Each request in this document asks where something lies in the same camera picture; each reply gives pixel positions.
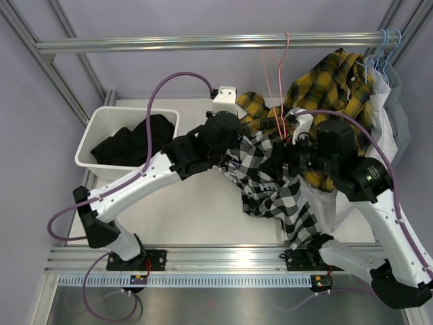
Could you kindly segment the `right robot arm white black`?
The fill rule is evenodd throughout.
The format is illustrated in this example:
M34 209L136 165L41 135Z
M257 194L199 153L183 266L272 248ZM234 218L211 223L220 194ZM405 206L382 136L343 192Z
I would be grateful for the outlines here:
M281 177L283 166L292 177L305 171L330 177L366 218L386 255L377 258L321 234L302 254L312 268L332 266L353 274L393 309L421 307L432 298L432 258L394 199L396 184L390 172L379 160L359 156L355 132L347 122L319 123L315 145L307 139L274 144L265 169Z

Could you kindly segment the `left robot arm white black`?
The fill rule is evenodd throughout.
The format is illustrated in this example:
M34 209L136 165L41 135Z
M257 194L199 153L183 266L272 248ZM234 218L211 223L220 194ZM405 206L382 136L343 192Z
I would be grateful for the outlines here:
M91 248L108 248L119 270L145 265L146 251L137 234L116 218L150 194L219 164L229 149L240 143L241 123L231 112L211 114L203 125L174 138L149 161L105 188L73 191L77 211Z

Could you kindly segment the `pink wire hanger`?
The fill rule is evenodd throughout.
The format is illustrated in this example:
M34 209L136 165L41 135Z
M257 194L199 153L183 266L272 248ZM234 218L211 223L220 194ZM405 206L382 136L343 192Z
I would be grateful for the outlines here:
M266 64L265 56L269 56L271 58L272 62L276 65L276 68L277 68L277 81L278 81L279 102L280 102L279 113L277 113L276 107L274 105L272 105L271 109L273 111L273 117L274 117L276 125L277 125L277 130L278 130L278 134L279 134L280 140L285 140L287 138L286 124L284 122L281 68L283 66L283 61L284 61L284 59L286 57L286 54L288 52L288 48L289 48L289 45L290 45L290 34L289 34L288 31L285 31L284 35L285 35L285 38L286 38L286 44L285 44L285 47L284 47L284 51L283 51L283 53L282 53L282 55L281 55L281 57L280 57L279 60L276 60L268 49L264 49L260 53L261 54L262 65L263 65L263 70L264 70L264 74L265 74L265 80L266 80L267 90L268 90L269 97L270 97L271 100L273 100L273 96L272 96L272 91L271 91L271 85L270 85L269 75L268 75L268 72L267 72L267 64Z

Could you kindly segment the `black white checkered shirt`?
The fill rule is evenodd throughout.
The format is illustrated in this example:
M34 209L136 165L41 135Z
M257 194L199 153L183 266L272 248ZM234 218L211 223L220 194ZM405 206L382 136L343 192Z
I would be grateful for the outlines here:
M240 191L242 211L251 217L275 220L281 241L295 250L319 235L321 229L302 193L299 176L290 177L286 167L279 179L260 170L272 151L271 137L262 131L247 132L217 168Z

